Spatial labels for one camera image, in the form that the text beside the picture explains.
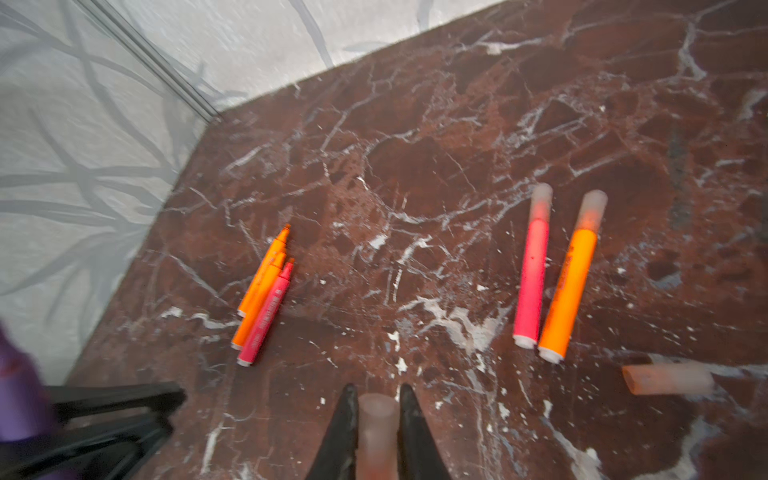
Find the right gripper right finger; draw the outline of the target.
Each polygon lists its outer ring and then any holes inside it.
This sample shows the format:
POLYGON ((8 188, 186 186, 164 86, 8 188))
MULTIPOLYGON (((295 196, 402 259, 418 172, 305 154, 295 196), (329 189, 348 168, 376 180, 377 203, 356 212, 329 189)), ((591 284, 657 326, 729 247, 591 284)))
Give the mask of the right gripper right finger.
POLYGON ((416 393, 403 384, 399 393, 397 466, 400 479, 450 480, 416 393))

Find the orange marker group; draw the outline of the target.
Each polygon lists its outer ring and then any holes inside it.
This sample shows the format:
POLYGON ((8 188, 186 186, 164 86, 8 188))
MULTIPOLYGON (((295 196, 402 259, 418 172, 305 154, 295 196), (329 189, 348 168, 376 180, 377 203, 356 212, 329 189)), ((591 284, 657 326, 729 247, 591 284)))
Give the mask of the orange marker group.
POLYGON ((601 190, 583 197, 538 343, 539 356, 549 363, 559 364, 566 356, 607 203, 608 196, 601 190))

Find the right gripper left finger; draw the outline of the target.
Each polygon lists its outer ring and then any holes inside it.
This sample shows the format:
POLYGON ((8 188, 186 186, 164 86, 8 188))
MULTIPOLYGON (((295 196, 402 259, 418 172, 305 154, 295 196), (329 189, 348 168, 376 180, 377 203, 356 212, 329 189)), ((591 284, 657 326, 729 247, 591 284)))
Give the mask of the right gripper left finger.
POLYGON ((306 480, 355 480, 359 437, 358 392, 344 386, 306 480))

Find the pink marker group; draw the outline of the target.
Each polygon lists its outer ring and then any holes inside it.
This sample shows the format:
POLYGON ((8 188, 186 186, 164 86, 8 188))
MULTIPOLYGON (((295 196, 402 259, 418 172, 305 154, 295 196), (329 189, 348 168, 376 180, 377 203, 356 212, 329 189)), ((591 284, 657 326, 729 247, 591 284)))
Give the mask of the pink marker group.
POLYGON ((531 195, 513 331, 515 344, 523 349, 534 349, 539 338, 552 199, 552 187, 546 183, 531 195))
POLYGON ((285 263, 281 273, 272 282, 269 294, 262 302, 262 308, 256 318, 255 326, 250 332, 245 346, 238 355, 238 365, 248 367, 255 362, 272 321, 274 320, 290 285, 294 262, 295 259, 290 258, 285 263))

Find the purple marker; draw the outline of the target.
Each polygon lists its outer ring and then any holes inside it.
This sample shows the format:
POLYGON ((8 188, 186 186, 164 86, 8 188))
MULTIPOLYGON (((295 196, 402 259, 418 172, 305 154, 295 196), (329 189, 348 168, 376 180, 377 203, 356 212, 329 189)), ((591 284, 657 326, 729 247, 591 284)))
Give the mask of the purple marker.
POLYGON ((50 434, 55 416, 36 366, 1 329, 1 441, 50 434))

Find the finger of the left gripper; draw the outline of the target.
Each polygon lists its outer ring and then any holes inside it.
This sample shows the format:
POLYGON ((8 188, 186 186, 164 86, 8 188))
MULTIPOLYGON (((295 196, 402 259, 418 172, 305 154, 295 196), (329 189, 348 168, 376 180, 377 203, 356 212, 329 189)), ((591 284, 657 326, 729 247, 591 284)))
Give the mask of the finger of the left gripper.
POLYGON ((1 477, 74 474, 79 479, 130 479, 172 434, 164 416, 134 416, 3 443, 1 477))
POLYGON ((175 382, 116 387, 45 386, 44 390, 60 423, 133 408, 148 408, 169 416, 186 401, 185 390, 175 382))

